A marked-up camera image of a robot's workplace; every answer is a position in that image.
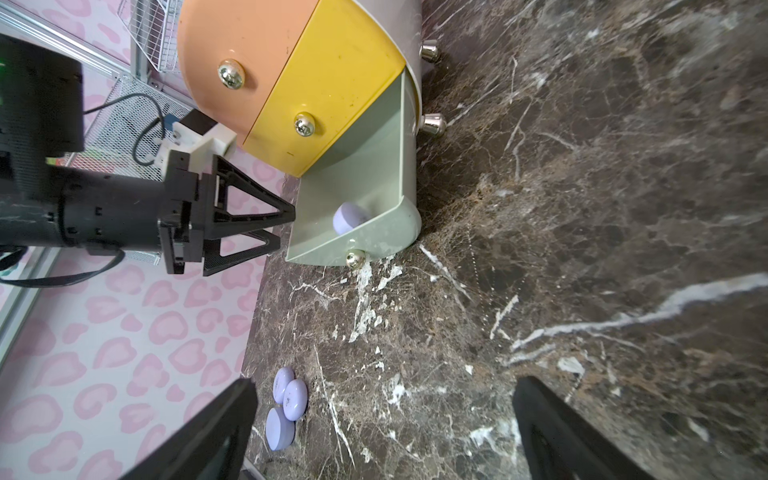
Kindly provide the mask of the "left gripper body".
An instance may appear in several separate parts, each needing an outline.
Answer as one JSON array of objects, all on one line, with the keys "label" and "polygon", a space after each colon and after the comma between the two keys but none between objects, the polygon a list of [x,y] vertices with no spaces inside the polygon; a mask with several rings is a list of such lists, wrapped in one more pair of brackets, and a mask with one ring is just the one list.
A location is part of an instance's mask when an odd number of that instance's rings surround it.
[{"label": "left gripper body", "polygon": [[201,263],[207,213],[206,175],[190,170],[191,156],[171,150],[158,210],[162,258],[168,274],[181,275],[188,262]]}]

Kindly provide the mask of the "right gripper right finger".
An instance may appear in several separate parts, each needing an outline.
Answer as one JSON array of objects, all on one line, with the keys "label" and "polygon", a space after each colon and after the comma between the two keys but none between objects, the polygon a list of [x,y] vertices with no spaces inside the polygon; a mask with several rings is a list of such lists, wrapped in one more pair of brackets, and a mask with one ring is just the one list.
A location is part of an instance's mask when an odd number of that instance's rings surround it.
[{"label": "right gripper right finger", "polygon": [[538,378],[517,380],[513,408],[533,479],[651,477]]}]

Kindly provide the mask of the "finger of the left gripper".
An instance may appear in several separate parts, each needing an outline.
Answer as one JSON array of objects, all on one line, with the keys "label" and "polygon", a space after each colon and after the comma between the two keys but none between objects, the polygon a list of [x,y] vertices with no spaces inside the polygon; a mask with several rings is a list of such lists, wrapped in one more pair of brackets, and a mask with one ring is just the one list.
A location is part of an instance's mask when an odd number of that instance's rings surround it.
[{"label": "finger of the left gripper", "polygon": [[249,249],[223,254],[221,239],[205,240],[203,243],[203,276],[213,276],[229,268],[250,260],[278,251],[281,246],[280,238],[266,230],[256,230],[244,233],[244,236],[256,240],[259,245]]},{"label": "finger of the left gripper", "polygon": [[276,195],[220,155],[203,175],[209,199],[205,208],[207,231],[257,231],[292,223],[295,206]]}]

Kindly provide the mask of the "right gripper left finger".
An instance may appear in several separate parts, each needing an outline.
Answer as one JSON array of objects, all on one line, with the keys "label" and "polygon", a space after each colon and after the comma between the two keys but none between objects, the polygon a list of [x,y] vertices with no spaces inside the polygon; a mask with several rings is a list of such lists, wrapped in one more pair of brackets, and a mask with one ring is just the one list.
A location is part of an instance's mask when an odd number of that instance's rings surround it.
[{"label": "right gripper left finger", "polygon": [[239,479],[257,406],[253,382],[234,381],[122,478]]}]

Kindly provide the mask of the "grey bottom drawer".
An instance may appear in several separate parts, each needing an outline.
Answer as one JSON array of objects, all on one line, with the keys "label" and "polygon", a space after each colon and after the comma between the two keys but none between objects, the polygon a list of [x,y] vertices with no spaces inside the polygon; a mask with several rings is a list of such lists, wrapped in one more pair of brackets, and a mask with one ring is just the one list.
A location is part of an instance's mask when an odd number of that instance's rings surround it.
[{"label": "grey bottom drawer", "polygon": [[[413,84],[402,73],[301,177],[287,261],[343,266],[353,250],[381,259],[418,238],[418,121]],[[337,235],[332,219],[344,202],[365,209],[370,220]]]}]

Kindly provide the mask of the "yellow drawer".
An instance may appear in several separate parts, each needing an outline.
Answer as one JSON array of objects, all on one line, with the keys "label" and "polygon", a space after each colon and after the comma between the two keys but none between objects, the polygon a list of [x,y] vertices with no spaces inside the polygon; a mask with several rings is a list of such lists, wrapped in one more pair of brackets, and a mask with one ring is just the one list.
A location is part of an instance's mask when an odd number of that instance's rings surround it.
[{"label": "yellow drawer", "polygon": [[302,176],[397,79],[405,59],[353,1],[321,1],[243,149]]}]

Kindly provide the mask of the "orange top drawer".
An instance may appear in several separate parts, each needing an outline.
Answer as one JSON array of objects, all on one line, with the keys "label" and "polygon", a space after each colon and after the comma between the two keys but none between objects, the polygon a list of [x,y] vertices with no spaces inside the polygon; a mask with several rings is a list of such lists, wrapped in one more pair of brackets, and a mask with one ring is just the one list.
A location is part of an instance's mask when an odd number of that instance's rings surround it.
[{"label": "orange top drawer", "polygon": [[177,50],[181,75],[197,108],[233,130],[250,132],[317,3],[188,0]]}]

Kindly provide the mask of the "white round drawer cabinet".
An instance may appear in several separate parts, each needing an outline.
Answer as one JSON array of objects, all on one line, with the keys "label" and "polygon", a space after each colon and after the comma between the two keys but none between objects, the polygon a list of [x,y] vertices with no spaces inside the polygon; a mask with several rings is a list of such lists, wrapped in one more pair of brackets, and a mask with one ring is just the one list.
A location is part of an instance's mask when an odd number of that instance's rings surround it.
[{"label": "white round drawer cabinet", "polygon": [[357,4],[388,36],[405,60],[417,99],[418,128],[429,135],[442,135],[445,117],[423,110],[422,65],[437,63],[441,52],[436,40],[422,37],[422,5],[418,0],[361,0]]}]

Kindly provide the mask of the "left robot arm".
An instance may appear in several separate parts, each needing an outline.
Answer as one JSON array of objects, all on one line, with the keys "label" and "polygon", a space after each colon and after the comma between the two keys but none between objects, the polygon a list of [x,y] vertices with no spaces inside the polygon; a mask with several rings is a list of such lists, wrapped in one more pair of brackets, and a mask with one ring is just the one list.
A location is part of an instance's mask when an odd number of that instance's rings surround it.
[{"label": "left robot arm", "polygon": [[188,263],[211,276],[270,254],[294,206],[227,159],[234,133],[200,111],[167,124],[160,180],[55,164],[84,150],[82,67],[13,37],[1,39],[1,265],[31,247],[83,249],[117,266],[129,251],[158,253],[166,271]]}]

